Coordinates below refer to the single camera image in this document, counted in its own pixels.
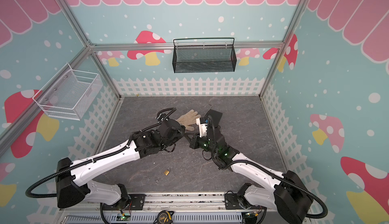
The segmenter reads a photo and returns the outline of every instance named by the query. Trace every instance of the brass padlock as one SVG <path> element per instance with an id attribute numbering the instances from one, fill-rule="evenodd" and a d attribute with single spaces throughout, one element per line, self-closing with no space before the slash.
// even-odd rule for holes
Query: brass padlock
<path id="1" fill-rule="evenodd" d="M 163 174 L 165 174 L 166 176 L 170 173 L 170 168 L 166 169 L 165 172 L 163 172 Z"/>

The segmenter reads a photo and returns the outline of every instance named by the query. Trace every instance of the gray marble floor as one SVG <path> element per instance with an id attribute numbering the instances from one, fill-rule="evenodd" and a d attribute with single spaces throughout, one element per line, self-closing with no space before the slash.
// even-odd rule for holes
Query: gray marble floor
<path id="1" fill-rule="evenodd" d="M 205 115 L 211 106 L 223 113 L 219 124 L 227 144 L 262 165 L 285 172 L 257 96 L 126 97 L 104 150 L 126 141 L 130 132 L 156 123 L 155 115 L 161 109 L 176 107 L 170 118 L 177 119 L 191 109 Z M 167 168 L 171 171 L 165 176 Z M 218 170 L 212 161 L 203 159 L 201 149 L 189 148 L 185 138 L 177 142 L 173 153 L 162 151 L 125 163 L 95 180 L 122 183 L 130 192 L 237 191 L 244 183 L 253 183 L 238 173 Z"/>

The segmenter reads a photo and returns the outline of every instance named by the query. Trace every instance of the tape measure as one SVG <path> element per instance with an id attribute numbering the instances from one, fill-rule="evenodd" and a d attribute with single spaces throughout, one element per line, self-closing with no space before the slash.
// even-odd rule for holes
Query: tape measure
<path id="1" fill-rule="evenodd" d="M 154 224 L 171 224 L 173 223 L 172 215 L 174 211 L 161 211 L 158 213 L 157 219 L 154 221 Z"/>

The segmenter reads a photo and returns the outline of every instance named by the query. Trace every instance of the red mushroom graphic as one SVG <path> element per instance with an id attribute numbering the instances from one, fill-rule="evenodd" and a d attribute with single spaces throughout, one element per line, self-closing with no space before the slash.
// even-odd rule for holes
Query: red mushroom graphic
<path id="1" fill-rule="evenodd" d="M 7 119 L 7 123 L 3 124 L 4 128 L 13 123 L 26 107 L 33 102 L 32 97 L 37 92 L 38 90 L 24 90 L 7 98 L 4 102 L 5 117 Z M 59 126 L 60 122 L 57 119 L 50 118 L 41 111 L 12 143 L 12 154 L 16 158 L 26 156 L 34 145 L 36 132 L 40 133 L 46 141 L 50 141 Z"/>
<path id="2" fill-rule="evenodd" d="M 297 37 L 295 34 L 293 34 L 292 40 L 289 43 L 289 46 L 286 48 L 285 54 L 282 57 L 281 62 L 277 67 L 278 71 L 280 71 L 281 73 L 284 71 L 284 65 L 286 61 L 288 61 L 289 68 L 293 70 L 294 66 L 296 65 L 297 52 L 298 52 Z M 277 54 L 277 48 L 271 48 L 265 52 L 263 58 L 272 59 L 275 57 L 275 54 Z"/>
<path id="3" fill-rule="evenodd" d="M 15 168 L 15 163 L 0 163 L 0 182 Z M 16 184 L 0 184 L 0 207 L 4 207 L 16 192 Z"/>
<path id="4" fill-rule="evenodd" d="M 142 31 L 141 33 L 139 33 L 134 43 L 166 43 L 166 42 L 160 36 L 158 36 L 157 34 L 151 31 Z M 161 61 L 159 61 L 157 57 L 156 54 L 157 52 L 169 54 L 172 51 L 171 50 L 142 50 L 142 51 L 138 50 L 138 51 L 129 51 L 127 53 L 127 56 L 132 60 L 136 60 L 145 56 L 146 65 L 153 66 L 153 65 L 159 65 L 161 63 Z"/>
<path id="5" fill-rule="evenodd" d="M 121 51 L 99 51 L 97 53 L 103 64 L 108 64 L 111 67 L 116 67 L 119 66 L 119 63 L 116 61 L 116 58 L 124 58 L 124 55 Z"/>
<path id="6" fill-rule="evenodd" d="M 274 59 L 277 56 L 278 48 L 271 48 L 263 54 L 264 59 Z"/>
<path id="7" fill-rule="evenodd" d="M 342 157 L 344 173 L 361 188 L 362 192 L 346 192 L 358 217 L 366 224 L 389 221 L 389 175 L 353 158 Z"/>
<path id="8" fill-rule="evenodd" d="M 328 138 L 332 149 L 335 153 L 339 153 L 344 143 L 344 129 L 340 119 L 326 115 L 312 114 L 310 120 L 311 123 L 309 123 L 309 126 L 313 124 L 318 127 L 318 130 L 312 132 L 316 142 L 322 145 L 324 140 Z"/>
<path id="9" fill-rule="evenodd" d="M 242 48 L 235 52 L 236 57 L 240 59 L 238 65 L 246 66 L 249 64 L 249 57 L 259 58 L 261 56 L 258 48 Z"/>

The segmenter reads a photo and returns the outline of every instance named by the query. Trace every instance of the white wire mesh basket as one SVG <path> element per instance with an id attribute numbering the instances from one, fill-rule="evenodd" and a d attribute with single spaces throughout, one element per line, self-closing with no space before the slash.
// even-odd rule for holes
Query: white wire mesh basket
<path id="1" fill-rule="evenodd" d="M 68 66 L 69 70 L 40 95 L 44 85 L 33 100 L 49 117 L 81 120 L 103 83 L 99 74 L 73 70 Z"/>

